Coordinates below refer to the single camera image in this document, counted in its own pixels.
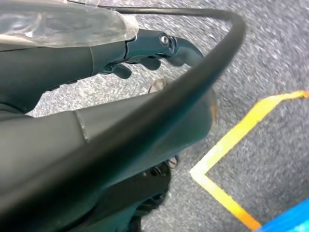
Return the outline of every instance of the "gray carpet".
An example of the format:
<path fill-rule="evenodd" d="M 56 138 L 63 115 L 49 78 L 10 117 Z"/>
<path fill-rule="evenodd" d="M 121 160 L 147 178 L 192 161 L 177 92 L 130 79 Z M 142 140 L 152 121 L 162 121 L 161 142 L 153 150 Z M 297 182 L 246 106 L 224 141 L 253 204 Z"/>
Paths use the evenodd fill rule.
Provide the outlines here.
<path fill-rule="evenodd" d="M 257 100 L 298 89 L 309 90 L 309 0 L 102 0 L 108 5 L 210 7 L 243 15 L 248 30 L 240 53 L 216 84 L 217 126 L 180 156 L 164 207 L 145 220 L 146 232 L 249 231 L 199 185 L 188 171 L 237 124 Z M 143 28 L 191 40 L 203 53 L 229 25 L 214 20 L 137 16 Z M 141 66 L 129 80 L 96 76 L 44 94 L 31 114 L 43 116 L 145 93 L 158 77 L 177 78 L 185 68 Z M 309 100 L 280 104 L 208 176 L 259 221 L 265 223 L 309 197 Z"/>

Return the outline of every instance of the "bolt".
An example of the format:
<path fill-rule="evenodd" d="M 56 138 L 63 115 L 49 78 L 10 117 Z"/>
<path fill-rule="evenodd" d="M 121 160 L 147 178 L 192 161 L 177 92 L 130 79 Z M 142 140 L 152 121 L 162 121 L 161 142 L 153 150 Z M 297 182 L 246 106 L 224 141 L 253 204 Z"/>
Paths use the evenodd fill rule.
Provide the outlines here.
<path fill-rule="evenodd" d="M 167 47 L 167 46 L 170 45 L 170 39 L 169 39 L 167 36 L 166 36 L 166 35 L 162 35 L 162 36 L 160 38 L 160 41 L 161 41 L 161 44 L 162 44 L 163 46 L 164 46 L 164 47 Z"/>

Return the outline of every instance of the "yellow tape line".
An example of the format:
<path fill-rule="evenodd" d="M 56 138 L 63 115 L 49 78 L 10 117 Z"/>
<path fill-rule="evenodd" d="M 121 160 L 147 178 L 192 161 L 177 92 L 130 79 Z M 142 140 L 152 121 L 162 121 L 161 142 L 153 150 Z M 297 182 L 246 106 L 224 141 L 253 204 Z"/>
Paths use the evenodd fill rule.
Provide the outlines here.
<path fill-rule="evenodd" d="M 254 219 L 252 216 L 226 194 L 224 190 L 222 190 L 213 181 L 209 179 L 205 174 L 281 101 L 301 97 L 309 98 L 309 91 L 295 91 L 288 94 L 274 95 L 259 101 L 243 120 L 223 136 L 223 138 L 219 140 L 200 162 L 193 167 L 190 171 L 191 175 L 194 181 L 197 182 L 209 194 L 219 201 L 249 229 L 254 231 L 260 228 L 262 225 L 259 222 Z"/>

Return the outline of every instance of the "black cable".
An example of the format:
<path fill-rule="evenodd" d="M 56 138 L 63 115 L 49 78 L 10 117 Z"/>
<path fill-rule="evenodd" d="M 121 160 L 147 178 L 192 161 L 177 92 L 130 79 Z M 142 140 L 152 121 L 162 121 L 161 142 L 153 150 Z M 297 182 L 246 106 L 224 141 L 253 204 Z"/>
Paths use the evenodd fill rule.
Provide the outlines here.
<path fill-rule="evenodd" d="M 137 161 L 155 141 L 188 111 L 210 89 L 240 47 L 245 23 L 239 15 L 213 9 L 127 8 L 100 6 L 122 14 L 186 15 L 231 21 L 232 27 L 196 67 L 182 75 L 142 107 L 114 125 L 67 159 L 44 170 L 14 191 L 1 195 L 0 230 L 12 229 L 18 222 L 21 231 L 26 225 L 43 223 L 40 212 L 67 206 L 67 189 L 74 204 L 84 196 L 106 187 L 118 174 Z"/>

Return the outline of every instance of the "blue object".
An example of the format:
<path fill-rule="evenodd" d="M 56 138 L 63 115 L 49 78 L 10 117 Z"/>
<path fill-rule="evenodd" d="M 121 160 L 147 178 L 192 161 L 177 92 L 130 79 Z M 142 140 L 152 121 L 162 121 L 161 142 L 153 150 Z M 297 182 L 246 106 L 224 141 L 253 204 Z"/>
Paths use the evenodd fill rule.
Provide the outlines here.
<path fill-rule="evenodd" d="M 309 199 L 283 213 L 255 232 L 309 232 Z"/>

